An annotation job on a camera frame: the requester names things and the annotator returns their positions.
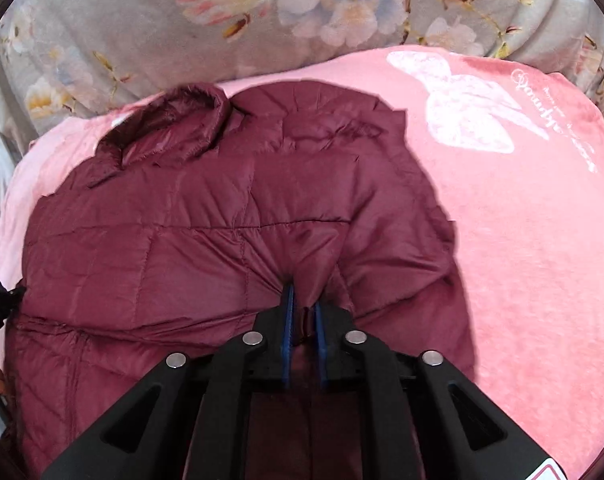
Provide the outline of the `maroon quilted down jacket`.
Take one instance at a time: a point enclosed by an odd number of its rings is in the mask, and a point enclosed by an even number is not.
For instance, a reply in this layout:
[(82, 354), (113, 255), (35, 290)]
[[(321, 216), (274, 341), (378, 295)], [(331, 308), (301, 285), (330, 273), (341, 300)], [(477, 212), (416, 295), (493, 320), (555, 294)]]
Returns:
[(255, 396), (247, 477), (357, 479), (354, 403), (319, 393), (316, 301), (391, 349), (472, 374), (456, 236), (406, 148), (406, 115), (318, 81), (166, 92), (30, 217), (6, 328), (32, 478), (164, 356), (211, 353), (295, 291), (289, 392)]

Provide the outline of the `grey floral quilt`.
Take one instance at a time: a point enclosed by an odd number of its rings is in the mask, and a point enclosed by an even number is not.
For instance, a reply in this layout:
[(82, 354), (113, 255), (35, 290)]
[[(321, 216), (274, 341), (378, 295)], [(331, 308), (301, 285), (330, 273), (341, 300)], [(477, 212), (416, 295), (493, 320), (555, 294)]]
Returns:
[(13, 0), (0, 14), (0, 134), (21, 155), (66, 118), (177, 84), (402, 44), (560, 73), (604, 115), (594, 0)]

